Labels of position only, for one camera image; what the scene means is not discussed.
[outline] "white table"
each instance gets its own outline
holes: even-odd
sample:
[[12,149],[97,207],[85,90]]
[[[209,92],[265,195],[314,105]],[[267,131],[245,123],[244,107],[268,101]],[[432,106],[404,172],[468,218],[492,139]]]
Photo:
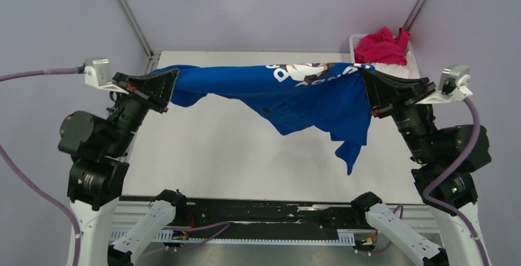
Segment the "white table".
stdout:
[[[163,52],[159,68],[340,61],[350,62],[349,54]],[[351,176],[334,154],[340,144],[315,127],[281,136],[242,102],[208,95],[147,115],[123,194],[180,189],[189,197],[351,201],[373,191],[388,203],[421,203],[410,174],[418,165],[391,118],[372,119]]]

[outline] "white basket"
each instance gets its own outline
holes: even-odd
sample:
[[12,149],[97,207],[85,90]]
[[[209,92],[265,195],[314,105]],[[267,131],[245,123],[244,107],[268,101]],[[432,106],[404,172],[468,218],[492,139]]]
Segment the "white basket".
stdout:
[[[360,44],[360,40],[363,39],[364,37],[366,37],[368,34],[353,34],[349,37],[349,50],[351,51],[351,62],[354,63],[355,62],[355,48],[358,47],[358,44]],[[410,57],[411,57],[411,60],[412,60],[412,64],[418,69],[420,70],[420,68],[418,67],[418,63],[416,63],[416,58],[414,57],[414,52],[412,50],[412,46],[410,44],[410,41],[409,43],[407,44],[407,51],[405,52],[405,54],[407,54],[408,52],[410,52]]]

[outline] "purple cable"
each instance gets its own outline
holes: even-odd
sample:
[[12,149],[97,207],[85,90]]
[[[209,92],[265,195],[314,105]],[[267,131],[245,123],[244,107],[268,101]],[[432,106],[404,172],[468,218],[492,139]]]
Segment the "purple cable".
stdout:
[[[398,212],[398,210],[400,210],[400,219],[402,219],[404,217],[404,205],[397,205],[397,207],[394,208],[393,213],[396,214],[396,212]],[[369,253],[370,253],[371,256],[379,255],[379,254],[383,254],[385,251],[387,251],[392,245],[393,245],[393,242],[389,241],[382,249],[379,249],[377,251],[372,251],[372,252],[359,251],[359,252],[362,252],[366,255],[369,255]]]
[[452,164],[450,164],[450,166],[443,173],[441,173],[441,175],[438,176],[429,186],[427,186],[427,188],[423,191],[423,197],[428,201],[431,201],[439,206],[449,209],[450,211],[452,211],[456,215],[458,215],[458,217],[460,217],[461,220],[463,220],[463,222],[469,228],[469,230],[472,234],[472,238],[476,241],[477,247],[479,249],[479,253],[481,255],[481,259],[483,260],[483,265],[490,266],[490,264],[488,263],[488,257],[487,257],[487,252],[485,251],[485,246],[479,239],[479,235],[478,235],[476,229],[474,228],[474,226],[472,225],[472,222],[460,210],[458,210],[454,206],[451,206],[448,203],[444,203],[444,202],[437,200],[434,197],[430,196],[430,193],[437,186],[439,186],[445,179],[447,179],[452,173],[454,173],[454,171],[456,171],[456,169],[470,155],[470,153],[474,149],[474,146],[476,146],[477,139],[479,137],[479,131],[480,131],[479,115],[477,113],[476,107],[474,106],[474,103],[472,103],[472,101],[469,98],[465,98],[463,100],[463,102],[465,102],[465,104],[467,104],[469,110],[471,111],[472,120],[474,122],[474,124],[472,126],[471,138],[470,138],[467,146],[465,146],[465,148],[463,149],[463,152],[461,152],[461,154],[456,158],[456,160]]
[[[6,76],[0,77],[0,82],[4,82],[6,80],[18,79],[21,77],[33,77],[33,76],[43,76],[43,75],[51,75],[51,74],[78,74],[80,73],[80,68],[54,68],[48,69],[45,71],[28,71],[21,72],[18,74],[8,74]],[[43,191],[38,187],[33,181],[31,181],[13,162],[11,157],[7,154],[6,150],[0,145],[0,155],[6,161],[7,165],[11,170],[27,185],[30,189],[32,189],[35,193],[40,195],[42,198],[56,206],[60,209],[67,218],[72,223],[72,227],[74,228],[74,233],[78,237],[80,236],[80,225],[78,220],[64,204],[60,203],[56,198],[51,197],[47,192]],[[80,259],[80,248],[81,248],[81,240],[80,238],[76,238],[76,242],[74,243],[74,260],[72,262],[72,266],[77,266]]]
[[[209,242],[212,239],[216,238],[219,234],[221,234],[223,231],[228,229],[228,227],[230,227],[230,222],[218,222],[218,223],[215,223],[215,224],[202,226],[202,227],[196,227],[196,228],[172,227],[172,226],[168,226],[168,227],[165,227],[165,228],[166,229],[175,230],[175,231],[192,232],[192,231],[202,231],[202,230],[212,229],[214,227],[221,226],[221,225],[224,225],[224,227],[222,229],[220,229],[217,233],[215,233],[211,237],[201,241],[200,243],[196,243],[196,244],[193,244],[191,246],[185,246],[185,247],[182,247],[182,248],[174,248],[174,250],[173,250],[173,251],[185,251],[187,249],[198,248],[198,247],[202,246],[203,244],[206,244],[207,242]],[[153,254],[157,254],[158,252],[167,251],[167,250],[169,250],[169,248],[166,248],[166,249],[165,248],[155,249],[153,251],[150,251],[150,252],[146,253],[145,255],[140,256],[139,259],[151,256]]]

